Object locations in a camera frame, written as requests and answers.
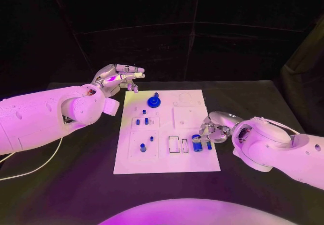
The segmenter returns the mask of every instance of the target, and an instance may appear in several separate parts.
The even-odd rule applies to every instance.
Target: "white panel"
[[[147,99],[155,92],[161,105],[149,108]],[[139,91],[136,94],[126,91],[113,174],[220,171],[214,145],[207,150],[203,143],[203,151],[193,151],[191,135],[198,133],[206,116],[201,90]],[[177,153],[170,153],[170,144]]]

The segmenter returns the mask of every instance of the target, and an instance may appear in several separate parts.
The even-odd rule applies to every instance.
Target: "table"
[[[136,82],[139,90],[201,89],[207,111],[244,119],[262,116],[296,131],[302,127],[272,81]],[[52,83],[49,89],[80,83]],[[33,174],[0,182],[0,224],[98,224],[128,208],[174,198],[216,199],[246,205],[298,224],[322,224],[324,191],[293,181],[275,168],[253,170],[232,154],[230,140],[216,144],[220,172],[113,175],[124,91],[116,116],[63,138],[56,156]],[[7,160],[0,177],[39,167],[57,141]]]

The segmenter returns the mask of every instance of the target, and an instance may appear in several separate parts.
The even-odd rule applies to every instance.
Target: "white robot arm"
[[[96,73],[90,84],[41,91],[0,101],[0,155],[43,146],[96,122],[100,113],[115,115],[119,88],[135,93],[132,79],[144,69],[112,65]],[[72,122],[64,123],[63,116]]]
[[[243,120],[224,112],[211,112],[203,121],[208,135],[193,142],[221,143],[232,136],[233,154],[262,172],[278,168],[292,179],[324,189],[324,138],[299,134],[288,135],[285,125],[255,117]]]

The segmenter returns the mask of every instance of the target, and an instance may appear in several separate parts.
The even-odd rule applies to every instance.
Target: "dark background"
[[[145,81],[275,80],[324,3],[3,0],[0,97],[89,82],[109,63]]]

